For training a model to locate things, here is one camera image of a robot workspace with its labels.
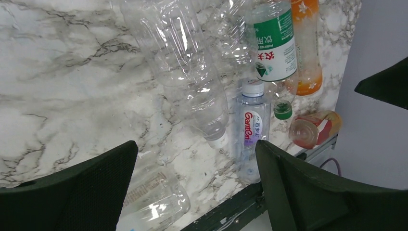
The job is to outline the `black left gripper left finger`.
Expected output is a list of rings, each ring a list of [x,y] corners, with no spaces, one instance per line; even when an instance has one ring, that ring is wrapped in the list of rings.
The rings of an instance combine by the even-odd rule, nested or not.
[[[3,231],[114,231],[138,154],[127,141],[97,157],[0,190]]]

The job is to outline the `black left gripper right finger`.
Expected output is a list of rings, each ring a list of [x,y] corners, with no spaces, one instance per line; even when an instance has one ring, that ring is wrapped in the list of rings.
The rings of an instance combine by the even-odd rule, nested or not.
[[[405,231],[408,192],[346,179],[259,140],[255,154],[275,231]]]

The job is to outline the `purple label Ganten bottle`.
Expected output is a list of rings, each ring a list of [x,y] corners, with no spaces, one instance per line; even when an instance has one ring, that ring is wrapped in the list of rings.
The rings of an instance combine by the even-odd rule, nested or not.
[[[259,79],[242,80],[241,94],[237,97],[237,153],[235,163],[238,177],[247,183],[260,182],[255,154],[259,140],[268,140],[271,100],[264,93],[264,82]]]

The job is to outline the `large clear bottle white cap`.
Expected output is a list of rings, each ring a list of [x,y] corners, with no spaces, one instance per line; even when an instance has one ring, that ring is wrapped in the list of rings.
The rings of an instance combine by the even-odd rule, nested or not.
[[[228,143],[225,90],[189,0],[122,0],[124,21],[185,125],[214,149]]]

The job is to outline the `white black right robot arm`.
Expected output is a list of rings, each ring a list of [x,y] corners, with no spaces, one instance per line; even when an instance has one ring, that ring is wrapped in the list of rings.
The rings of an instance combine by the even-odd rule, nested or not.
[[[408,59],[360,81],[354,91],[407,110]]]

